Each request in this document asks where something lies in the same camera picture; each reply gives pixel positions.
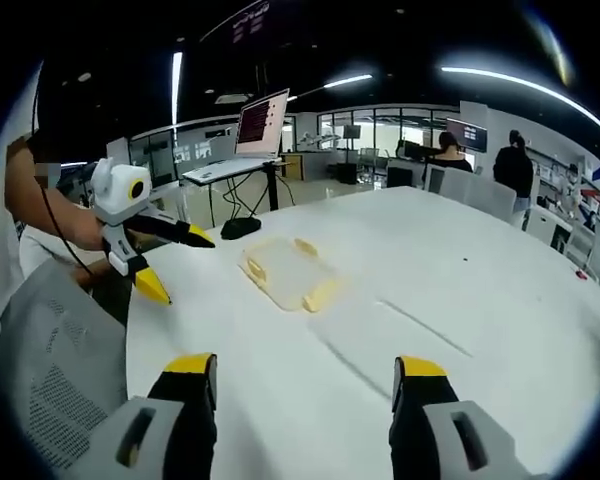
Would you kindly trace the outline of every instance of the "woman with dark hair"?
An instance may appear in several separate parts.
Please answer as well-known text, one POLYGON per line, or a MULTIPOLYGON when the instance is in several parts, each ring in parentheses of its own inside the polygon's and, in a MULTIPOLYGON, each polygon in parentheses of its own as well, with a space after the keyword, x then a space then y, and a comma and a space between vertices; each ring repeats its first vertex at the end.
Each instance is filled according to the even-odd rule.
POLYGON ((513 211, 528 210, 531 204, 533 164, 525 151, 525 141, 518 130, 509 132, 510 146, 501 148, 493 165, 493 179, 516 191, 513 211))
MULTIPOLYGON (((471 164, 464 158, 464 154, 460 152, 460 145, 451 132, 442 132, 438 137, 441 152, 435 157, 427 159, 427 165, 437 165, 445 168, 457 168, 465 172, 473 173, 471 164)), ((427 169, 422 176, 424 179, 427 174, 427 169)))

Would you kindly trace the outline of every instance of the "monitor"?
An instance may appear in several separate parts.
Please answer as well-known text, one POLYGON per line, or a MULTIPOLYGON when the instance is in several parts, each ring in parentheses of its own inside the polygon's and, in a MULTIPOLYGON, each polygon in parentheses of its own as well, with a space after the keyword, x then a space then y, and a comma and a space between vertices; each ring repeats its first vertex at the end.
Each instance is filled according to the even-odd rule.
POLYGON ((447 118, 447 130, 453 133, 461 147, 480 153, 487 151, 487 129, 470 123, 447 118))
POLYGON ((278 153, 289 90, 257 100, 240 111, 236 155, 278 153))
POLYGON ((342 133, 342 138, 344 139, 356 139, 360 138, 360 125, 345 125, 344 131, 342 133))

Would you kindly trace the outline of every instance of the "white table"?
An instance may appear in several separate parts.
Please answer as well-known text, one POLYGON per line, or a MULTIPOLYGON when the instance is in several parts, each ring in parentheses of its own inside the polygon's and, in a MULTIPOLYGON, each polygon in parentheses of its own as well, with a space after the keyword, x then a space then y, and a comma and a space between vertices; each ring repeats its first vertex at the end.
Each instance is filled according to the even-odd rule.
POLYGON ((218 354, 217 480, 390 479, 393 359, 443 366, 515 438, 533 473, 568 455, 600 401, 600 288, 535 238, 409 187, 261 215, 215 250, 147 254, 173 300, 136 291, 129 396, 174 357, 218 354), (312 242, 349 280, 318 314, 285 313, 237 267, 270 236, 312 242))

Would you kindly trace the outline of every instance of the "ceiling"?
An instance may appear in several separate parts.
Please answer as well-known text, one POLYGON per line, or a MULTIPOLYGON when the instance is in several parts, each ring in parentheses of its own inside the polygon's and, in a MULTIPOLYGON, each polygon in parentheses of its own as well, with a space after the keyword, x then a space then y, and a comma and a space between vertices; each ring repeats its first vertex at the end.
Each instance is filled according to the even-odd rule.
MULTIPOLYGON (((169 125, 172 55, 182 51, 179 122, 239 111, 241 104, 215 104, 219 95, 282 88, 301 95, 370 73, 366 82, 301 95, 288 111, 472 100, 553 128, 600 157, 600 129, 561 102, 507 82, 450 78, 439 70, 462 62, 491 66, 558 90, 600 118, 600 62, 588 50, 592 38, 600 40, 599 10, 562 5, 556 15, 543 2, 469 7, 403 0, 356 7, 344 0, 269 0, 247 10, 260 10, 263 20, 240 41, 234 37, 244 14, 208 34, 251 3, 163 0, 147 11, 112 12, 95 2, 79 21, 45 29, 38 39, 46 59, 40 124, 72 125, 84 144, 169 125), (529 28, 530 12, 546 20, 568 53, 574 72, 568 85, 529 28), (85 72, 91 78, 78 81, 85 72)), ((253 27, 253 20, 243 26, 253 27)))

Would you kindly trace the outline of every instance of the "laptop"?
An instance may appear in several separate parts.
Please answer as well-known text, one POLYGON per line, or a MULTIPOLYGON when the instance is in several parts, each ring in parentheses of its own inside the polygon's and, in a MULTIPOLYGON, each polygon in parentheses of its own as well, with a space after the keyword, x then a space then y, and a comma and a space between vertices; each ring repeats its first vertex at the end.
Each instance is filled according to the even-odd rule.
POLYGON ((233 157, 196 168, 182 176, 197 185, 262 168, 278 158, 289 89, 242 107, 233 157))

